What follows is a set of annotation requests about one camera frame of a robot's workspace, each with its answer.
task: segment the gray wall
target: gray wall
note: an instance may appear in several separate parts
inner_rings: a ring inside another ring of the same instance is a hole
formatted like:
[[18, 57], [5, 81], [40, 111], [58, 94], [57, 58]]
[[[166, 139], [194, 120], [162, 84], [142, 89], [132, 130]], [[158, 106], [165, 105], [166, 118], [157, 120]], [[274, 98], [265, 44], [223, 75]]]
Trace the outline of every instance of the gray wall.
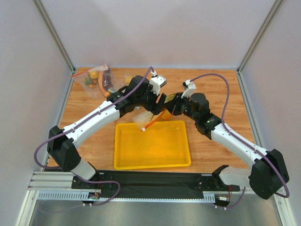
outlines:
[[33, 152], [58, 117], [70, 71], [31, 0], [0, 5], [0, 219], [15, 225], [38, 169]]
[[285, 0], [243, 71], [268, 149], [282, 152], [297, 225], [301, 225], [301, 1]]
[[76, 66], [237, 68], [275, 0], [42, 0]]

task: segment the yellow tray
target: yellow tray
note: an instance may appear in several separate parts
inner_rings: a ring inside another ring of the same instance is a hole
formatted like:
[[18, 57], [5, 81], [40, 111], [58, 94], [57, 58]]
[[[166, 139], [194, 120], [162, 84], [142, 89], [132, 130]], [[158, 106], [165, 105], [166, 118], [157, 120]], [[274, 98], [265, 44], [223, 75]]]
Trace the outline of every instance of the yellow tray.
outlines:
[[133, 170], [190, 166], [184, 121], [159, 121], [139, 130], [135, 123], [116, 125], [114, 168]]

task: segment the plastic bag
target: plastic bag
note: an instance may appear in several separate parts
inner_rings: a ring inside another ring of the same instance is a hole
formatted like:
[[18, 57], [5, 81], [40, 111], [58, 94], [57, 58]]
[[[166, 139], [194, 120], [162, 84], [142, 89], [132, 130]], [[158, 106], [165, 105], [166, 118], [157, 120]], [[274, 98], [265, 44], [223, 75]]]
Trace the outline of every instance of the plastic bag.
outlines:
[[107, 65], [95, 67], [71, 77], [82, 86], [87, 96], [93, 99], [108, 97], [110, 91], [116, 91], [121, 86], [121, 82]]

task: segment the wooden table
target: wooden table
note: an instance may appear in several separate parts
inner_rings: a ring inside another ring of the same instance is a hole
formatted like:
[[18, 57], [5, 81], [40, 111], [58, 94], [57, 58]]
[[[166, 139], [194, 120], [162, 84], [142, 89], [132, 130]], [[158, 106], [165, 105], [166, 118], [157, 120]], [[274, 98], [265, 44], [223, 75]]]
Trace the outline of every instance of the wooden table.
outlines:
[[[78, 72], [80, 73], [85, 70], [88, 70], [88, 68], [80, 68]], [[126, 73], [131, 75], [144, 75], [146, 69], [112, 68], [111, 71], [113, 71], [118, 78], [123, 78]], [[236, 132], [253, 142], [245, 104], [234, 70], [156, 69], [156, 71], [158, 74], [162, 74], [167, 78], [167, 85], [161, 90], [161, 93], [164, 92], [167, 95], [183, 91], [183, 81], [192, 79], [200, 74], [219, 73], [225, 76], [230, 84], [230, 100], [225, 114], [225, 121]], [[225, 82], [219, 77], [207, 76], [196, 80], [195, 84], [197, 86], [197, 92], [205, 93], [210, 103], [211, 112], [217, 116], [221, 116], [227, 94]], [[74, 83], [63, 115], [61, 128], [87, 115], [104, 100], [105, 98], [98, 100], [88, 98], [83, 88], [79, 84]], [[110, 123], [96, 132], [78, 149], [80, 156], [99, 170], [114, 170], [115, 126], [118, 123], [132, 122], [132, 118], [138, 113], [138, 110], [128, 113], [121, 119]], [[191, 165], [189, 167], [143, 169], [143, 171], [211, 173], [224, 164], [228, 164], [232, 167], [247, 168], [247, 165], [227, 148], [199, 134], [194, 126], [194, 121], [188, 117], [181, 115], [173, 117], [171, 120], [185, 121], [190, 146]], [[48, 165], [55, 166], [56, 163], [53, 159], [50, 159]]]

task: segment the purple cable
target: purple cable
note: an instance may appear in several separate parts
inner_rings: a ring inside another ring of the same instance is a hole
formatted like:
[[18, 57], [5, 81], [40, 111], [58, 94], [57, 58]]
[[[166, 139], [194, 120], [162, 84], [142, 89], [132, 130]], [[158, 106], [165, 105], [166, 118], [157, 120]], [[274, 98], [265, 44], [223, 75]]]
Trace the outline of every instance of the purple cable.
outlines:
[[[115, 192], [115, 194], [113, 196], [111, 196], [109, 199], [103, 201], [103, 202], [99, 202], [99, 203], [96, 203], [96, 204], [92, 204], [91, 206], [100, 206], [100, 205], [104, 205], [106, 203], [108, 203], [109, 201], [111, 201], [113, 198], [116, 197], [116, 195], [119, 193], [120, 191], [120, 183], [117, 182], [117, 181], [114, 181], [114, 180], [108, 180], [108, 181], [89, 181], [89, 180], [86, 180], [78, 175], [76, 175], [81, 181], [84, 181], [84, 182], [87, 182], [87, 183], [91, 183], [91, 184], [108, 184], [108, 183], [114, 183], [114, 184], [117, 184], [118, 185], [118, 189], [117, 191]], [[83, 205], [76, 205], [76, 206], [72, 206], [70, 208], [67, 208], [67, 209], [64, 209], [64, 210], [58, 210], [58, 211], [54, 211], [54, 212], [47, 212], [47, 211], [44, 211], [41, 209], [40, 205], [37, 206], [38, 207], [38, 210], [41, 211], [42, 213], [45, 213], [45, 214], [56, 214], [56, 213], [63, 213], [65, 211], [69, 211], [69, 210], [72, 210], [72, 209], [75, 209], [75, 208], [78, 208], [78, 207], [82, 207]]]
[[135, 88], [133, 88], [128, 94], [126, 94], [124, 97], [120, 98], [119, 100], [115, 101], [114, 103], [100, 109], [98, 112], [95, 112], [94, 114], [90, 115], [89, 117], [87, 117], [85, 120], [83, 120], [81, 123], [79, 123], [78, 125], [76, 125], [73, 129], [70, 129], [66, 132], [63, 132], [63, 133], [60, 133], [54, 137], [51, 137], [49, 138], [48, 140], [45, 140], [42, 144], [40, 144], [37, 149], [34, 151], [34, 154], [33, 154], [33, 158], [34, 158], [34, 161], [36, 162], [36, 164], [44, 169], [59, 169], [60, 167], [58, 166], [44, 166], [43, 164], [41, 164], [39, 161], [38, 161], [38, 151], [39, 149], [44, 146], [45, 144], [49, 143], [50, 141], [56, 139], [56, 138], [59, 138], [63, 135], [66, 135], [68, 133], [71, 133], [72, 131], [76, 130], [78, 127], [80, 127], [81, 125], [85, 124], [87, 121], [89, 121], [90, 119], [92, 119], [93, 117], [95, 117], [96, 115], [99, 115], [101, 112], [107, 110], [108, 108], [120, 103], [121, 101], [125, 100], [126, 98], [128, 98], [132, 93], [134, 93], [138, 88], [139, 86], [143, 83], [143, 81], [146, 79], [147, 75], [149, 74], [149, 72], [152, 71], [152, 72], [155, 72], [153, 67], [149, 67], [147, 69], [147, 72], [145, 73], [145, 75], [143, 76], [143, 78], [140, 80], [140, 82], [135, 86]]
[[249, 145], [246, 141], [242, 140], [240, 137], [238, 137], [237, 135], [235, 135], [234, 133], [232, 133], [228, 128], [227, 126], [225, 125], [225, 121], [224, 121], [224, 116], [225, 116], [225, 112], [226, 112], [226, 108], [227, 108], [227, 105], [228, 105], [228, 101], [229, 101], [229, 97], [230, 97], [230, 86], [229, 86], [229, 83], [228, 81], [225, 79], [225, 77], [223, 77], [222, 75], [220, 74], [216, 74], [216, 73], [208, 73], [208, 74], [203, 74], [203, 75], [200, 75], [200, 76], [197, 76], [195, 77], [194, 79], [191, 79], [190, 81], [194, 81], [196, 79], [199, 79], [199, 78], [202, 78], [202, 77], [205, 77], [205, 76], [208, 76], [208, 75], [215, 75], [215, 76], [218, 76], [220, 78], [222, 78], [226, 85], [227, 85], [227, 97], [226, 97], [226, 101], [225, 101], [225, 105], [224, 105], [224, 108], [222, 110], [222, 126], [225, 128], [225, 130], [231, 134], [234, 138], [236, 138], [238, 141], [240, 141], [241, 143], [243, 143], [244, 145], [246, 145], [247, 147], [251, 148], [252, 150], [254, 150], [258, 155], [260, 155], [269, 165], [270, 167], [274, 170], [274, 172], [276, 173], [276, 175], [279, 177], [284, 189], [285, 189], [285, 192], [286, 192], [286, 195], [283, 195], [283, 194], [280, 194], [280, 193], [275, 193], [276, 195], [280, 196], [280, 197], [283, 197], [283, 198], [288, 198], [290, 196], [290, 192], [288, 190], [288, 187], [284, 181], [284, 179], [282, 178], [282, 176], [280, 175], [279, 171], [277, 170], [277, 168], [274, 166], [274, 164], [264, 155], [262, 154], [260, 151], [258, 151], [257, 149], [255, 149], [253, 146]]

